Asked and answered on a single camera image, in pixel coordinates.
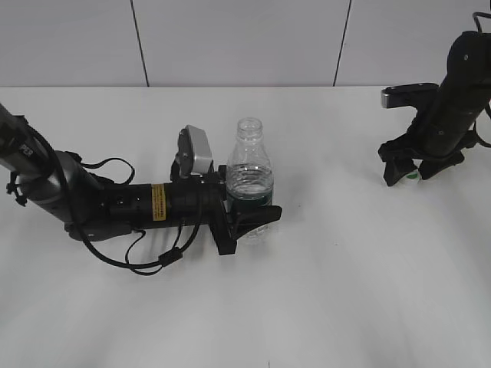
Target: plastic water bottle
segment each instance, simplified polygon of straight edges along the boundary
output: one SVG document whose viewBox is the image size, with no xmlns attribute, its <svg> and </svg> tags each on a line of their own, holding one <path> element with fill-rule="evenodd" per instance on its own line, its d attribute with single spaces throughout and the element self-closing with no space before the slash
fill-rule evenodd
<svg viewBox="0 0 491 368">
<path fill-rule="evenodd" d="M 237 143 L 227 163 L 227 200 L 239 211 L 271 205 L 273 171 L 262 138 L 261 120 L 246 117 L 237 124 Z M 262 226 L 247 234 L 264 233 Z"/>
</svg>

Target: yellow warning label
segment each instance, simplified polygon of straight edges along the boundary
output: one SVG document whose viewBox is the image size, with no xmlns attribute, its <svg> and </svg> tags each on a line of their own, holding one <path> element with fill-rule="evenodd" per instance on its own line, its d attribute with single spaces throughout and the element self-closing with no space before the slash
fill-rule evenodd
<svg viewBox="0 0 491 368">
<path fill-rule="evenodd" d="M 154 221 L 165 221 L 166 192 L 163 184 L 152 184 L 152 212 Z"/>
</svg>

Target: white table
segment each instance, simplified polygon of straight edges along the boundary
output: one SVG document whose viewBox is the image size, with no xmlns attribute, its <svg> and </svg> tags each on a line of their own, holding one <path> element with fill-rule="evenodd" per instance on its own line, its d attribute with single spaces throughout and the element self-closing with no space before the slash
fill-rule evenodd
<svg viewBox="0 0 491 368">
<path fill-rule="evenodd" d="M 264 244 L 241 241 L 219 257 L 203 227 L 182 261 L 144 278 L 98 261 L 35 205 L 0 195 L 0 366 L 491 366 L 491 152 L 469 150 L 427 182 L 387 188 L 377 149 L 414 111 L 383 110 L 379 94 L 0 89 L 55 148 L 88 163 L 122 156 L 135 182 L 168 181 L 186 124 L 206 130 L 224 163 L 236 121 L 259 117 L 284 209 Z M 127 168 L 100 173 L 123 179 Z M 153 260 L 175 231 L 151 232 L 133 259 Z M 98 247 L 122 259 L 134 238 Z"/>
</svg>

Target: green object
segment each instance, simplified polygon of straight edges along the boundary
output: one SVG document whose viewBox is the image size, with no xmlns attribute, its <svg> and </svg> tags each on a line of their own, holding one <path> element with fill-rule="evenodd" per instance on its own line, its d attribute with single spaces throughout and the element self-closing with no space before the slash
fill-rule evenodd
<svg viewBox="0 0 491 368">
<path fill-rule="evenodd" d="M 408 179 L 417 179 L 418 178 L 418 175 L 417 175 L 417 172 L 412 172 L 411 174 L 408 174 L 406 176 Z"/>
<path fill-rule="evenodd" d="M 264 205 L 271 205 L 273 202 L 273 191 L 264 193 L 264 195 L 254 199 L 244 199 L 234 196 L 231 192 L 227 193 L 228 203 L 234 205 L 237 211 L 246 211 L 248 209 L 255 209 Z"/>
</svg>

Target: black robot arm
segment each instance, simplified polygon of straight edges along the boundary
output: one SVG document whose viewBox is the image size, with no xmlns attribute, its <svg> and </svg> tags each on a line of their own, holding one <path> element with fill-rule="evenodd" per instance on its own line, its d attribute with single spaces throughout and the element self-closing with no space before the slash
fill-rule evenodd
<svg viewBox="0 0 491 368">
<path fill-rule="evenodd" d="M 447 59 L 443 83 L 411 84 L 382 91 L 385 108 L 412 106 L 417 115 L 405 134 L 382 144 L 378 150 L 386 163 L 384 179 L 393 186 L 418 169 L 429 179 L 464 161 L 463 148 L 479 142 L 470 130 L 491 99 L 491 34 L 464 32 L 456 39 Z"/>
<path fill-rule="evenodd" d="M 234 254 L 237 239 L 281 217 L 281 207 L 273 205 L 247 212 L 226 208 L 226 166 L 214 170 L 206 134 L 194 126 L 180 132 L 168 183 L 130 185 L 133 167 L 121 184 L 85 170 L 112 159 L 124 161 L 86 165 L 76 153 L 54 151 L 24 117 L 12 116 L 0 105 L 0 165 L 12 173 L 8 193 L 21 205 L 29 200 L 60 219 L 71 238 L 110 265 L 133 271 L 165 267 L 182 257 L 203 224 L 220 255 Z M 194 229 L 186 244 L 149 264 L 115 261 L 92 245 L 134 231 L 187 225 Z"/>
</svg>

